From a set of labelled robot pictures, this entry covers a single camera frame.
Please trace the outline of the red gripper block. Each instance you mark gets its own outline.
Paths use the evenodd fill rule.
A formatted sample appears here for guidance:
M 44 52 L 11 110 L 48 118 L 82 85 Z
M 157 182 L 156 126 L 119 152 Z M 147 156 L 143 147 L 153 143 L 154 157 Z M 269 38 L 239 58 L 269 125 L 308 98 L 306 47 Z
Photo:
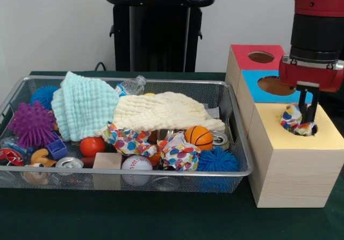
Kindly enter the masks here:
M 292 59 L 282 59 L 279 63 L 279 79 L 282 84 L 289 87 L 310 86 L 312 102 L 307 107 L 306 94 L 307 88 L 298 88 L 300 91 L 299 110 L 301 114 L 306 114 L 307 123 L 314 122 L 319 90 L 336 93 L 343 82 L 343 61 L 335 63 L 311 63 L 295 61 Z

